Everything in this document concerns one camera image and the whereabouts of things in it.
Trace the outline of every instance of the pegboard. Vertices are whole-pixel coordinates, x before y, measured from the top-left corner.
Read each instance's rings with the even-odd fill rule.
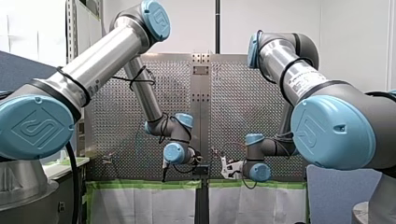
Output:
[[[213,55],[211,71],[211,106],[209,145],[224,151],[227,160],[243,160],[248,133],[273,137],[278,131],[284,100],[277,85],[247,67],[246,55]],[[221,178],[220,159],[211,154],[211,177]],[[305,162],[301,156],[267,157],[272,179],[304,180]]]
[[[274,136],[284,101],[276,85],[266,82],[259,71],[249,69],[246,55],[206,55],[209,74],[195,75],[196,54],[148,54],[142,56],[156,79],[155,93],[164,112],[194,115],[193,135],[198,137],[211,178],[220,175],[220,158],[210,148],[222,150],[225,143],[244,144],[247,133]],[[123,70],[116,76],[125,77]],[[86,148],[93,153],[87,170],[89,180],[113,178],[161,180],[163,147],[158,137],[144,133],[144,117],[128,83],[111,79],[92,99],[86,110]],[[242,160],[244,148],[228,144],[228,159]],[[103,157],[113,154],[112,164]],[[274,180],[301,181],[305,163],[301,157],[266,158]],[[191,179],[171,169],[168,180]]]
[[[155,76],[154,91],[163,112],[190,112],[191,56],[148,55],[142,60]],[[116,76],[126,77],[123,69]],[[86,147],[94,155],[87,169],[90,180],[162,179],[167,141],[159,144],[159,137],[144,132],[143,112],[129,82],[109,80],[92,98],[86,119]],[[104,163],[103,158],[110,154],[112,163]],[[167,174],[168,180],[188,177],[173,169]]]

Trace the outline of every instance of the light blue joint cap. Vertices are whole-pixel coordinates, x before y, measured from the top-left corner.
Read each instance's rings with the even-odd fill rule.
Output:
[[[163,149],[163,158],[170,164],[181,164],[184,161],[184,149],[179,143],[169,143]]]
[[[175,118],[177,118],[183,125],[192,128],[192,124],[194,123],[194,118],[191,115],[177,113],[175,114]]]
[[[257,34],[253,34],[250,38],[250,42],[248,44],[248,52],[247,52],[247,66],[249,68],[258,68],[257,65]]]
[[[171,24],[165,8],[153,0],[141,4],[143,21],[151,34],[158,41],[164,41],[171,34]]]
[[[247,147],[251,146],[253,144],[256,144],[256,143],[264,140],[264,138],[265,138],[264,134],[262,134],[262,133],[248,133],[245,136],[245,145]]]
[[[74,120],[61,102],[25,95],[0,104],[0,156],[38,160],[61,150],[74,132]]]
[[[267,164],[256,163],[250,168],[249,178],[256,182],[265,182],[271,178],[271,168]]]
[[[375,154],[375,134],[367,118],[333,96],[311,96],[297,104],[291,131],[300,154],[320,167],[360,169]]]
[[[145,122],[145,133],[151,134],[151,132],[149,131],[149,123],[147,121]]]

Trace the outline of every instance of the green tape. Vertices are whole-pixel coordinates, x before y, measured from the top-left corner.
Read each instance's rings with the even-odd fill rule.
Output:
[[[87,182],[91,189],[199,189],[201,181],[145,181],[145,180],[111,180]]]
[[[245,180],[248,186],[253,187],[254,182]],[[240,188],[244,184],[242,180],[213,180],[209,181],[210,188]],[[257,183],[257,187],[271,188],[271,189],[306,189],[306,182],[277,182],[267,181],[264,183]]]

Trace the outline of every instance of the robot logo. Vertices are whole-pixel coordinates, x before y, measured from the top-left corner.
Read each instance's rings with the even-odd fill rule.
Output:
[[[303,116],[296,137],[304,143],[307,148],[312,148],[317,143],[317,133],[320,133],[320,126],[308,115]]]
[[[169,22],[166,19],[165,12],[161,9],[158,8],[154,12],[154,20],[157,22],[157,24],[161,25],[161,27],[165,30],[169,26]]]
[[[42,149],[62,131],[61,123],[45,109],[37,109],[18,122],[12,132],[37,149]]]

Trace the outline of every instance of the white wall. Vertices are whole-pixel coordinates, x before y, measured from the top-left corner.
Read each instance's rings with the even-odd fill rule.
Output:
[[[392,1],[322,0],[320,70],[325,76],[361,91],[388,88]]]
[[[140,0],[104,0],[104,26],[108,31],[118,12]],[[215,47],[215,6],[213,0],[159,0],[171,22],[171,35],[149,52],[207,52]]]
[[[0,50],[52,66],[66,63],[64,0],[0,0]]]
[[[221,53],[247,54],[250,36],[259,29],[301,33],[319,44],[319,0],[223,0],[220,14]]]
[[[167,10],[172,32],[150,52],[215,51],[215,0],[159,0]],[[104,26],[139,0],[104,0]],[[221,53],[246,54],[250,36],[265,32],[299,32],[319,42],[318,0],[221,1]]]

